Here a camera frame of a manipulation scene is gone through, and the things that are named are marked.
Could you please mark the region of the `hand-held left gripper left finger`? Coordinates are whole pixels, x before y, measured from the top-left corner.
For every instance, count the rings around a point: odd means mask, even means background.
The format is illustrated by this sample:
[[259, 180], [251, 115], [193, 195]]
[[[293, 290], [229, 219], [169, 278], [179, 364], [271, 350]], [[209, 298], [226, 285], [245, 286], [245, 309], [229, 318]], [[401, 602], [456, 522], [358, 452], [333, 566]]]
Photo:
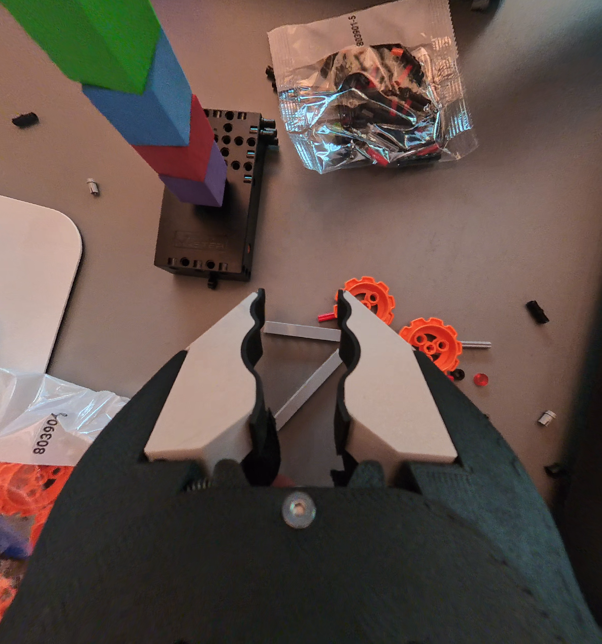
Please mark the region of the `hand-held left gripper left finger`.
[[148, 460], [195, 461], [206, 473], [234, 460], [251, 485], [272, 484], [281, 448], [255, 369], [263, 354], [264, 323], [260, 288], [187, 347], [144, 447]]

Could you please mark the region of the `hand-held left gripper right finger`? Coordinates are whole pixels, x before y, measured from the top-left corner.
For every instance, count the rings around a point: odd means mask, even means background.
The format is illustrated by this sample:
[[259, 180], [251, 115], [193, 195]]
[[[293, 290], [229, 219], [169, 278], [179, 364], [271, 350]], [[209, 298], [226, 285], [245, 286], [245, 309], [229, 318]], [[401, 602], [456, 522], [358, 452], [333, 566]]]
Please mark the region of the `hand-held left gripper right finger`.
[[446, 429], [414, 349], [360, 300], [337, 296], [339, 357], [335, 446], [344, 468], [332, 471], [346, 486], [365, 461], [380, 465], [393, 483], [404, 463], [450, 465], [458, 453]]

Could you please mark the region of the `orange plastic gear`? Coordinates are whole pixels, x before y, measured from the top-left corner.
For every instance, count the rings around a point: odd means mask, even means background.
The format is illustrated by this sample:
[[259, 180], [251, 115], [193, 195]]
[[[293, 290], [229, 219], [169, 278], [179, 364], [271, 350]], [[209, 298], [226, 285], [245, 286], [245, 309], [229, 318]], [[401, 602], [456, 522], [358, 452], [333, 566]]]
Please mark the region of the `orange plastic gear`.
[[440, 318], [417, 318], [402, 327], [399, 335], [429, 357], [441, 371], [448, 373], [458, 367], [463, 346], [455, 328]]
[[345, 282], [343, 290], [351, 293], [386, 325], [393, 322], [396, 303], [383, 281], [377, 281], [371, 276], [350, 278]]

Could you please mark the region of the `black perforated plastic box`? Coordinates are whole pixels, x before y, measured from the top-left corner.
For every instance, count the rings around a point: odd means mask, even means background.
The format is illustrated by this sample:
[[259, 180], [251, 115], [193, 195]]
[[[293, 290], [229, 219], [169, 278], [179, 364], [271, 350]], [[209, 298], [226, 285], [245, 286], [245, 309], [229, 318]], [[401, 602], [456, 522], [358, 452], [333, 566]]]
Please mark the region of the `black perforated plastic box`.
[[260, 113], [204, 112], [228, 166], [223, 205], [185, 203], [166, 187], [154, 265], [215, 288], [220, 279], [251, 278], [266, 153], [279, 141], [275, 120]]

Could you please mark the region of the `purple foam block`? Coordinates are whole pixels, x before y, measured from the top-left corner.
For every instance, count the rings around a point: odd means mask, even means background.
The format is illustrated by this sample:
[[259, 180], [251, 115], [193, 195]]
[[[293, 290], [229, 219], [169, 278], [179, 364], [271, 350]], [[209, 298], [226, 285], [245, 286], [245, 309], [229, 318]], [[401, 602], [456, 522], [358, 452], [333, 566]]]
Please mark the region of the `purple foam block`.
[[227, 163], [216, 143], [209, 154], [208, 166], [202, 180], [176, 178], [160, 174], [159, 178], [180, 202], [220, 207], [223, 205]]

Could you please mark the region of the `red foam block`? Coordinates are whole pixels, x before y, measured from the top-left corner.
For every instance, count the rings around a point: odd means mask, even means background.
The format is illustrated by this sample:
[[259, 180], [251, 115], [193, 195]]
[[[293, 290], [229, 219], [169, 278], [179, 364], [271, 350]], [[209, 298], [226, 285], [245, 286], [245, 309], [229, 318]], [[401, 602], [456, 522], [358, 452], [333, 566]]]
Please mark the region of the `red foam block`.
[[135, 146], [132, 148], [160, 176], [203, 181], [215, 134], [195, 94], [190, 110], [190, 140], [185, 146]]

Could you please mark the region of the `shiny bag of black parts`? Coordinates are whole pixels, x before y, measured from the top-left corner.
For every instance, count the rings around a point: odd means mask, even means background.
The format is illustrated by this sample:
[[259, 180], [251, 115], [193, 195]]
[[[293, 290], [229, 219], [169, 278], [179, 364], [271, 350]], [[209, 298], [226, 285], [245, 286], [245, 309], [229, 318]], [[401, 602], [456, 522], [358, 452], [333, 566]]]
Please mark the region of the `shiny bag of black parts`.
[[268, 41], [283, 124], [320, 174], [460, 160], [478, 146], [449, 1], [395, 1]]

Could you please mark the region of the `blue foam block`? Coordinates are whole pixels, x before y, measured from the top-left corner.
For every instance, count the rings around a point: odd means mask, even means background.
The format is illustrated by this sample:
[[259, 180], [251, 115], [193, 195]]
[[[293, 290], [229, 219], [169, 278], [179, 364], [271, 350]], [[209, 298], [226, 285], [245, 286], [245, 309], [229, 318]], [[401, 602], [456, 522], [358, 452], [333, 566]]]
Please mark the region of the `blue foam block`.
[[83, 94], [132, 146], [186, 146], [192, 91], [161, 31], [141, 94], [82, 85]]

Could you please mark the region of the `green foam block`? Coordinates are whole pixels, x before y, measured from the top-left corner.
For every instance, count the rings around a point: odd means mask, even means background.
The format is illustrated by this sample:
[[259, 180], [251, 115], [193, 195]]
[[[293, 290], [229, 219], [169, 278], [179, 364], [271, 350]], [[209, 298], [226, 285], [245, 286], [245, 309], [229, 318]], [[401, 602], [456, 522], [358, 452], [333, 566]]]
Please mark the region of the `green foam block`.
[[142, 94], [160, 22], [150, 1], [1, 1], [62, 73], [82, 85]]

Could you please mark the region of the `grey desk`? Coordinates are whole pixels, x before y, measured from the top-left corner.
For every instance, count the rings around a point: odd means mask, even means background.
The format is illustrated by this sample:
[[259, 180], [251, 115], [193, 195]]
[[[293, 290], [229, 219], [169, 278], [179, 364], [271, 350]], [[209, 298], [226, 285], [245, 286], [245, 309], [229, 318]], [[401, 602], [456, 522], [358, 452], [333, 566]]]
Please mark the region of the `grey desk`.
[[[80, 271], [48, 371], [131, 397], [249, 292], [315, 325], [345, 280], [384, 281], [393, 327], [437, 317], [462, 340], [459, 385], [550, 502], [602, 293], [602, 1], [451, 2], [479, 146], [456, 162], [319, 175], [281, 127], [267, 33], [370, 1], [153, 1], [193, 92], [278, 121], [250, 283], [154, 267], [163, 184], [0, 5], [0, 195], [70, 217]], [[19, 129], [11, 119], [34, 112]], [[89, 194], [87, 179], [101, 195]], [[549, 322], [525, 308], [535, 300]], [[473, 383], [489, 376], [486, 387]], [[538, 425], [545, 410], [557, 418]]]

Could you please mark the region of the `long grey beam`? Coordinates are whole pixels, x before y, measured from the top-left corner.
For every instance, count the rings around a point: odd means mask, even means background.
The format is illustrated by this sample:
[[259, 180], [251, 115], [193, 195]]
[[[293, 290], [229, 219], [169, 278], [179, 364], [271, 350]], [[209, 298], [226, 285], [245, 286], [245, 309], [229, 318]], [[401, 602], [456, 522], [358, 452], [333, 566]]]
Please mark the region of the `long grey beam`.
[[318, 341], [339, 342], [341, 331], [337, 328], [322, 328], [319, 326], [296, 325], [266, 321], [262, 327], [265, 334], [297, 337]]
[[274, 415], [278, 431], [313, 397], [341, 364], [339, 351], [335, 350]]

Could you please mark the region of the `crinkled bag of orange gears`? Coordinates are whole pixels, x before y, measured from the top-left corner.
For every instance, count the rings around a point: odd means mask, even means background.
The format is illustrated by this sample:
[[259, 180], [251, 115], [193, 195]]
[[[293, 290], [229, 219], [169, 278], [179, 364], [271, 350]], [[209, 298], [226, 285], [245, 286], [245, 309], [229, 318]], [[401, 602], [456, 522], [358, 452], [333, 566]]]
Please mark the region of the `crinkled bag of orange gears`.
[[127, 402], [0, 368], [0, 552], [29, 556], [74, 468]]

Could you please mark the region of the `dark perforated panel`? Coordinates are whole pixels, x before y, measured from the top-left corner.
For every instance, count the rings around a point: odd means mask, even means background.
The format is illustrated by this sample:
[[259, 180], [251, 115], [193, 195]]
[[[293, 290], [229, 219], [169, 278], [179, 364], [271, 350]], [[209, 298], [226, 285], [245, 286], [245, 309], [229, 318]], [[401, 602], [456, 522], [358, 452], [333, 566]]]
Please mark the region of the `dark perforated panel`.
[[567, 452], [560, 527], [588, 608], [602, 626], [602, 297]]

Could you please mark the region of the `white rounded stand base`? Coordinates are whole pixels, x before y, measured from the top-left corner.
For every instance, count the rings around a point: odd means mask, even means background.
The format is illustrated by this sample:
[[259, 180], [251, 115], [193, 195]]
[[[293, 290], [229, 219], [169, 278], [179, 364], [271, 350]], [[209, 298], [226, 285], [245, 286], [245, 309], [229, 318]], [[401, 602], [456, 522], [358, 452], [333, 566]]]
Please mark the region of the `white rounded stand base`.
[[81, 255], [68, 216], [0, 195], [0, 368], [46, 372]]

